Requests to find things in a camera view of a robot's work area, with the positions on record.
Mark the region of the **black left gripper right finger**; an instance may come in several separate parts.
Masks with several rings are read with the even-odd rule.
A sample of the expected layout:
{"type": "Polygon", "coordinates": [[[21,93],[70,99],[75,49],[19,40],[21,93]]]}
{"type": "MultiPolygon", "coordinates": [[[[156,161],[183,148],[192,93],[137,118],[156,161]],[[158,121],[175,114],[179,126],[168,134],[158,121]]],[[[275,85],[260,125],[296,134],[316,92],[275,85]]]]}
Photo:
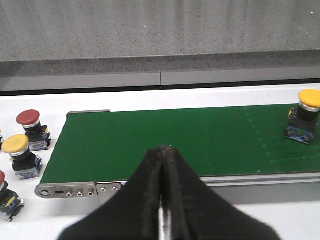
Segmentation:
{"type": "Polygon", "coordinates": [[[162,202],[171,240],[278,240],[267,224],[211,190],[176,148],[162,149],[162,202]]]}

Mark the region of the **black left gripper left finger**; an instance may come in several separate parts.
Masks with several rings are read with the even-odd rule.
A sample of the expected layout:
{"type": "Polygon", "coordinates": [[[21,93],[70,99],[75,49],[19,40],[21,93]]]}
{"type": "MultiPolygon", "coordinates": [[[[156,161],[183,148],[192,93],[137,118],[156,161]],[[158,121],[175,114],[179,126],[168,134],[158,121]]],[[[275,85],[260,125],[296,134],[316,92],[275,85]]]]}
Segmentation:
{"type": "Polygon", "coordinates": [[[96,211],[66,228],[59,239],[159,239],[161,172],[161,150],[149,149],[124,187],[96,211]]]}

